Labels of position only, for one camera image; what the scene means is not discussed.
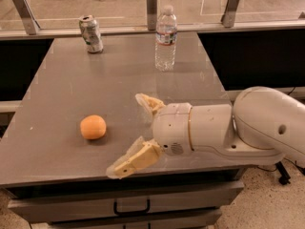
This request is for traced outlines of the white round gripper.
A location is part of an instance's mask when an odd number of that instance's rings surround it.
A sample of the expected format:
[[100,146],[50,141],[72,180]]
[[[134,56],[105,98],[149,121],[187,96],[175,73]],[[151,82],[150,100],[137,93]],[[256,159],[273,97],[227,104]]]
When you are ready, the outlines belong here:
[[169,156],[192,152],[189,134],[191,104],[165,106],[162,100],[146,94],[136,94],[135,99],[145,110],[149,121],[153,120],[152,135],[155,140],[145,140],[140,136],[126,154],[107,168],[106,175],[112,179],[122,179],[154,165],[162,156],[162,149]]

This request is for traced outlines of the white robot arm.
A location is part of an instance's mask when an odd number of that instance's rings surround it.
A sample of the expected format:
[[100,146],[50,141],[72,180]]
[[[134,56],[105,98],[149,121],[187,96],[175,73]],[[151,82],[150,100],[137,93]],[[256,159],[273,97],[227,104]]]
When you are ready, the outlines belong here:
[[242,91],[234,104],[164,104],[137,94],[152,120],[152,139],[139,137],[106,170],[110,178],[144,169],[201,170],[305,161],[305,106],[267,87]]

